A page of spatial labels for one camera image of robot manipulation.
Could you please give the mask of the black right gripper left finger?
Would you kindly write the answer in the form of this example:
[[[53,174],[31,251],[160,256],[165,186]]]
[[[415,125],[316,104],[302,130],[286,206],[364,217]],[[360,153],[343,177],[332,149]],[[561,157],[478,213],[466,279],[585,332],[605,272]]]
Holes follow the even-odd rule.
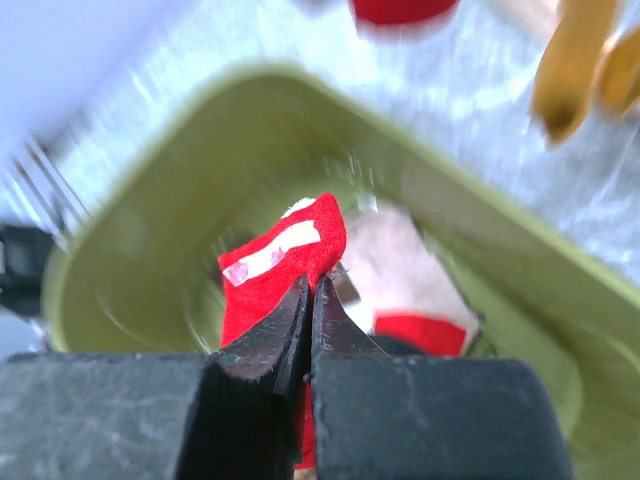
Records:
[[[1,364],[5,479],[289,479],[311,292],[296,279],[212,354],[19,354]]]

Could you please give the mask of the red santa sock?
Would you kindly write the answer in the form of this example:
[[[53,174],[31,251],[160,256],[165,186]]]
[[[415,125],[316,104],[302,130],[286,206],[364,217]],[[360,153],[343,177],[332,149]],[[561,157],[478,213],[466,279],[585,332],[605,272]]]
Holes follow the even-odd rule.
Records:
[[[346,248],[336,198],[324,193],[291,206],[265,234],[218,257],[225,295],[220,345],[237,340],[271,313],[301,275],[314,289]]]

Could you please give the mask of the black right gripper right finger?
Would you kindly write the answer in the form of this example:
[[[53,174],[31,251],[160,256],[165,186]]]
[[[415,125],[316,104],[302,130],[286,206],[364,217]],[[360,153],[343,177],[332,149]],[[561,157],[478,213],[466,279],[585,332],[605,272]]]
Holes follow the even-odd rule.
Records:
[[[551,399],[525,363],[391,355],[328,278],[313,307],[312,391],[322,479],[570,479]]]

